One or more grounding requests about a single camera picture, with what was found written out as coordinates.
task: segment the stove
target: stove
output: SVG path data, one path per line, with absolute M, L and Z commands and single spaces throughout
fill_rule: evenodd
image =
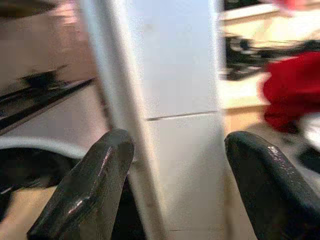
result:
M 252 47 L 250 39 L 227 36 L 225 39 L 226 67 L 220 74 L 229 81 L 240 81 L 264 72 L 271 62 L 281 61 L 303 52 L 320 51 L 320 40 L 292 43 L 289 47 Z

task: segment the white cabinet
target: white cabinet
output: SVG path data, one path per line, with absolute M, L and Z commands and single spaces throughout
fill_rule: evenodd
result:
M 208 1 L 128 1 L 144 118 L 218 109 Z
M 220 113 L 149 121 L 169 231 L 223 229 L 224 146 Z

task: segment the white panel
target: white panel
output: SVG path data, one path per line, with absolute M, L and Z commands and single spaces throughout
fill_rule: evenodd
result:
M 145 118 L 217 110 L 207 0 L 126 1 Z
M 88 151 L 107 131 L 107 120 L 91 85 L 3 136 L 49 138 Z
M 224 221 L 219 113 L 147 123 L 169 230 L 216 230 Z
M 170 231 L 168 240 L 225 240 L 222 231 Z

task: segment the red cloth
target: red cloth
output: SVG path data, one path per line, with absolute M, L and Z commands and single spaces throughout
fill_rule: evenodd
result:
M 320 112 L 320 52 L 272 63 L 267 71 L 271 77 L 263 85 L 263 95 L 271 104 L 264 119 L 274 129 L 289 132 L 301 116 Z

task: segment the countertop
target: countertop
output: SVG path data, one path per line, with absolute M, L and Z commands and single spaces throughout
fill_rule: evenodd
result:
M 85 88 L 94 81 L 79 80 L 67 82 L 65 86 L 50 91 L 34 91 L 26 88 L 0 97 L 0 134 L 9 131 L 12 126 L 41 114 L 48 108 L 59 104 L 76 91 Z
M 239 81 L 221 80 L 219 92 L 223 109 L 268 105 L 260 88 L 269 73 L 257 73 Z

